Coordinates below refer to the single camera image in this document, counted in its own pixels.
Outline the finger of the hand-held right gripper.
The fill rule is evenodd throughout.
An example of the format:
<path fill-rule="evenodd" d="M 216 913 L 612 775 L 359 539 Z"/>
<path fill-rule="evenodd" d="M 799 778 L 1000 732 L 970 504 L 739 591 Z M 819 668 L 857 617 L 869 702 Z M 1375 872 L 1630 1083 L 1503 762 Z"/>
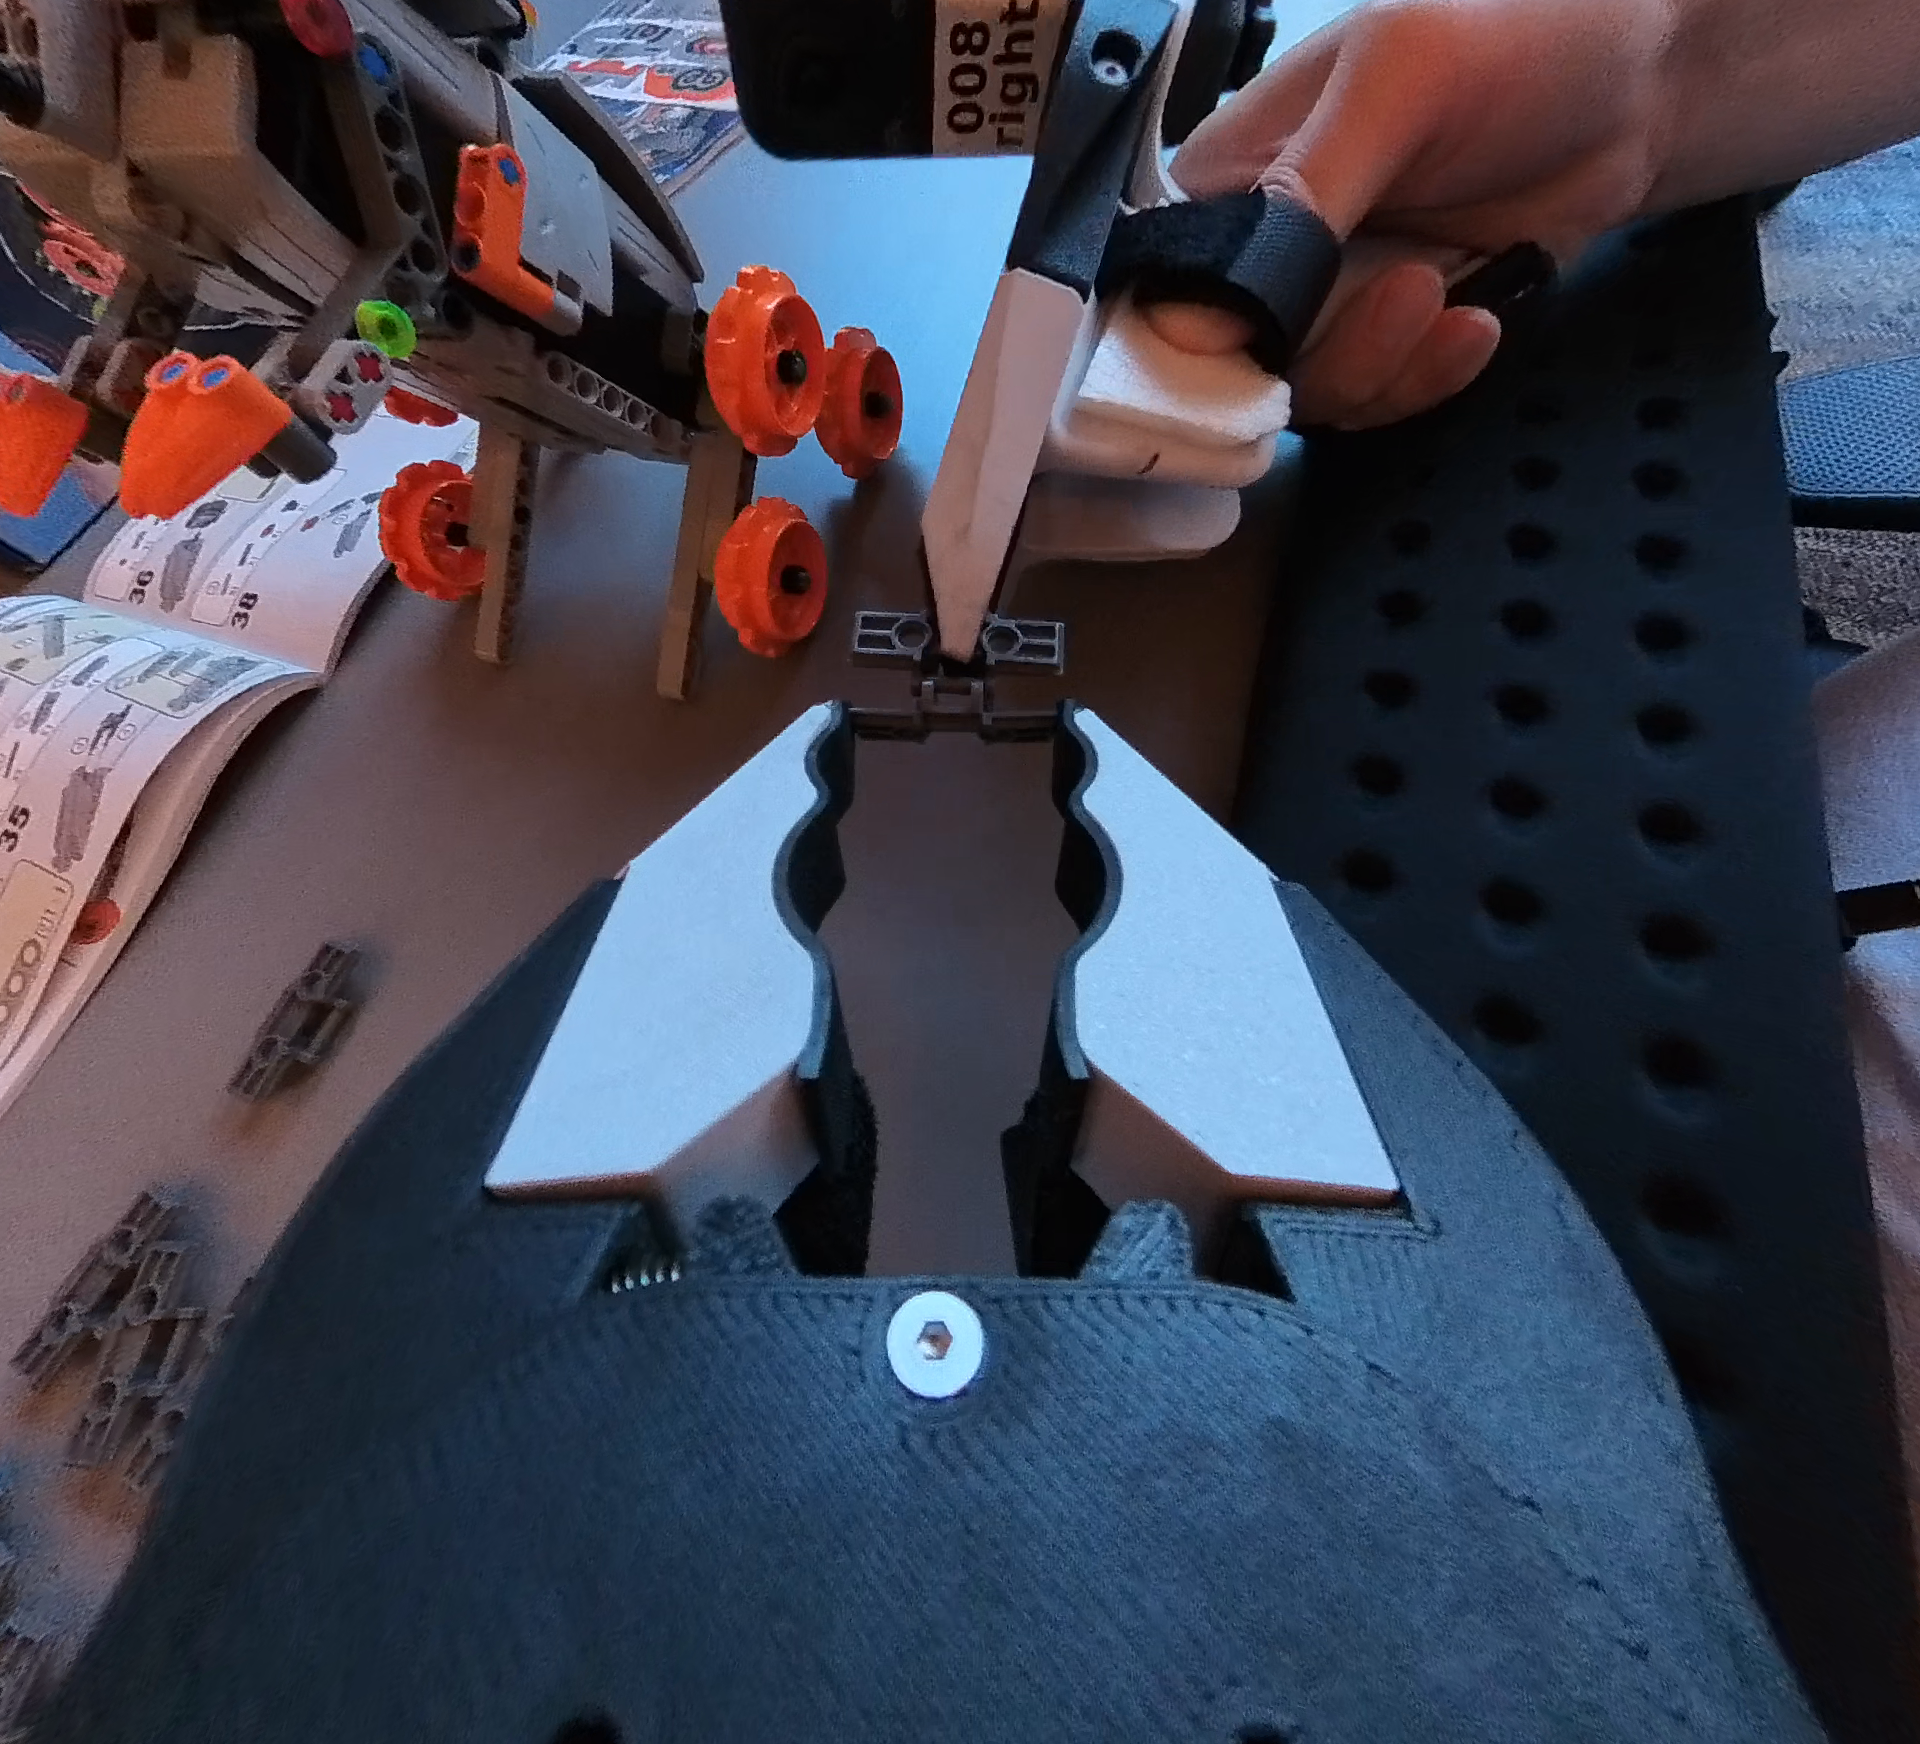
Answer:
<path fill-rule="evenodd" d="M 927 493 L 922 544 L 940 652 L 970 659 L 1060 407 L 1074 402 L 1098 323 L 1090 295 L 1026 270 L 994 290 Z"/>

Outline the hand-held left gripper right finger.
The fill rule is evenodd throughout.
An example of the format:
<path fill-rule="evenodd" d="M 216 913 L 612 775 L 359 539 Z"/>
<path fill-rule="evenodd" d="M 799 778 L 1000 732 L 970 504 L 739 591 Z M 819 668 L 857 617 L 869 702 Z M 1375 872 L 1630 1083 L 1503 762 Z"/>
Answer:
<path fill-rule="evenodd" d="M 1221 1270 L 1252 1205 L 1401 1209 L 1272 874 L 1074 703 L 1053 790 L 1078 937 L 1002 1138 L 1019 1275 L 1074 1277 L 1123 1204 L 1173 1204 Z"/>

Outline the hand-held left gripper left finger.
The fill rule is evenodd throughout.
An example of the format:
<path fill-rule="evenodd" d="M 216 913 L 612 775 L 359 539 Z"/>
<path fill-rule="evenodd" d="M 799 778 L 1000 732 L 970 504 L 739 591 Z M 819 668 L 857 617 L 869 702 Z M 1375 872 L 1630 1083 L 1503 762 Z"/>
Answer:
<path fill-rule="evenodd" d="M 807 1275 L 866 1270 L 877 1133 L 819 924 L 845 887 L 852 719 L 819 703 L 618 893 L 492 1158 L 499 1197 L 753 1199 Z"/>

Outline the grey brick plate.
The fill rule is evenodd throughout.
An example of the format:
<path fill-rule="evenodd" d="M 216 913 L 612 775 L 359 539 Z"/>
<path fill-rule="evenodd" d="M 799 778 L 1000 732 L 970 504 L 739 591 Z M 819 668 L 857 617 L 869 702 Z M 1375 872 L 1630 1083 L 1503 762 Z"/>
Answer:
<path fill-rule="evenodd" d="M 988 611 L 971 653 L 962 659 L 941 652 L 936 621 L 926 611 L 860 609 L 852 625 L 852 661 L 904 669 L 914 722 L 988 723 L 998 677 L 1065 676 L 1068 634 L 1060 621 Z"/>

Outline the dark grey brick bar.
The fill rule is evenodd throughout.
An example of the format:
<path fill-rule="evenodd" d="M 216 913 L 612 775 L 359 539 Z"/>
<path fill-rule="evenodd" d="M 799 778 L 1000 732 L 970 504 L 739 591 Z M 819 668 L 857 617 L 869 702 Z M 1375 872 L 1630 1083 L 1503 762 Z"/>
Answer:
<path fill-rule="evenodd" d="M 937 734 L 962 734 L 984 743 L 1030 743 L 1050 739 L 1060 723 L 1058 709 L 1047 712 L 907 712 L 847 708 L 852 735 L 875 742 L 922 743 Z"/>

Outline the person's right hand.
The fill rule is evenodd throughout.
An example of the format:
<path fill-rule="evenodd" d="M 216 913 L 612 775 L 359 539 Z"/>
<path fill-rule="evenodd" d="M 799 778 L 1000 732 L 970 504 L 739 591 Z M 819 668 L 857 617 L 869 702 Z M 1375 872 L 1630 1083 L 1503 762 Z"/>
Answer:
<path fill-rule="evenodd" d="M 1290 373 L 1306 427 L 1365 430 L 1484 373 L 1500 320 L 1451 265 L 1554 262 L 1628 219 L 1660 170 L 1683 0 L 1367 0 L 1284 52 L 1177 151 L 1191 198 L 1260 190 L 1345 243 L 1403 242 L 1330 302 Z"/>

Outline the printed sticker sheet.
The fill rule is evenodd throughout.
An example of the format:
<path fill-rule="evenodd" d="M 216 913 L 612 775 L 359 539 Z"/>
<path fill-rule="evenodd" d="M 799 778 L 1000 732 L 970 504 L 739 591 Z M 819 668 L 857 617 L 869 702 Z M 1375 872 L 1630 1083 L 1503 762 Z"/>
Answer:
<path fill-rule="evenodd" d="M 611 0 L 542 70 L 586 91 L 667 196 L 739 139 L 719 0 Z"/>

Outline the grey brick connector piece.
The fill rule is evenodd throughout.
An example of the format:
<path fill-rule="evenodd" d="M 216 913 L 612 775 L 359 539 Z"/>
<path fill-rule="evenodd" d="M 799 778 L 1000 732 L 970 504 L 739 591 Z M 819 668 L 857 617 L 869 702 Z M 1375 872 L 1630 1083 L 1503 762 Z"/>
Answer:
<path fill-rule="evenodd" d="M 283 989 L 228 1080 L 248 1103 L 270 1099 L 313 1077 L 340 1050 L 362 1007 L 363 951 L 327 940 Z"/>

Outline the grey toy brick spaceship model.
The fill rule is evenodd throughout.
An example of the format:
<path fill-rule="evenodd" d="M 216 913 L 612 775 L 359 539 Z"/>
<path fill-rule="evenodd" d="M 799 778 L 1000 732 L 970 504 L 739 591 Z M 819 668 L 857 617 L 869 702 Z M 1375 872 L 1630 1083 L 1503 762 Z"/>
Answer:
<path fill-rule="evenodd" d="M 173 517 L 248 467 L 311 484 L 374 412 L 476 424 L 476 460 L 380 497 L 399 581 L 474 599 L 507 656 L 543 455 L 687 470 L 659 691 L 708 601 L 781 656 L 828 573 L 754 464 L 817 436 L 860 479 L 899 443 L 871 334 L 826 341 L 782 274 L 703 310 L 667 198 L 575 76 L 516 58 L 518 0 L 1 0 L 4 178 L 98 298 L 52 380 L 4 379 L 4 509 L 72 460 Z"/>

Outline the open instruction booklet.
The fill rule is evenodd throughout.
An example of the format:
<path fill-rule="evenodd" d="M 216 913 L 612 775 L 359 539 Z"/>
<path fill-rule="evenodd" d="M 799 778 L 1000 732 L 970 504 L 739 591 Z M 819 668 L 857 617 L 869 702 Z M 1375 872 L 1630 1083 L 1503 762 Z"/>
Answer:
<path fill-rule="evenodd" d="M 1 1106 L 103 982 L 240 743 L 327 681 L 388 571 L 377 503 L 476 428 L 377 412 L 314 484 L 235 470 L 129 518 L 81 599 L 1 605 Z"/>

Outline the pile of grey brick pieces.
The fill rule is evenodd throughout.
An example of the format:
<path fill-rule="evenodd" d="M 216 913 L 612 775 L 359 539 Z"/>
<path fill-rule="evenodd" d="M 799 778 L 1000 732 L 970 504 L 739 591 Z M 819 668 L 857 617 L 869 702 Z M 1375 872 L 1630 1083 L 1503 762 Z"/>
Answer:
<path fill-rule="evenodd" d="M 206 1292 L 195 1192 L 167 1180 L 4 1333 L 4 1739 L 98 1617 L 233 1314 Z"/>

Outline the person's light pink clothing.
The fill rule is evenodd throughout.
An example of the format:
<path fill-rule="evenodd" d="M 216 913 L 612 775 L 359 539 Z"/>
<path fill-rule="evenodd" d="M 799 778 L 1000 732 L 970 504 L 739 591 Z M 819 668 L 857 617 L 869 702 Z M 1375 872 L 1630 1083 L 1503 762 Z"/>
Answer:
<path fill-rule="evenodd" d="M 1853 659 L 1814 691 L 1835 887 L 1917 878 L 1917 636 Z M 1917 933 L 1866 937 L 1845 968 L 1907 1513 L 1917 1516 Z"/>

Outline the dark blue printed toy box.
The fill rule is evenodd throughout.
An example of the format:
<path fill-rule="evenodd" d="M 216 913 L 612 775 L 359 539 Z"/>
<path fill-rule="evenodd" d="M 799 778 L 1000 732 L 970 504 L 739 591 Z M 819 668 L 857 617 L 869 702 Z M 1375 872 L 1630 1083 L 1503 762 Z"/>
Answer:
<path fill-rule="evenodd" d="M 93 330 L 108 259 L 93 240 L 45 214 L 1 178 L 1 373 L 55 379 L 67 348 Z M 78 455 L 31 517 L 1 514 L 4 591 L 58 559 L 113 509 L 116 467 Z"/>

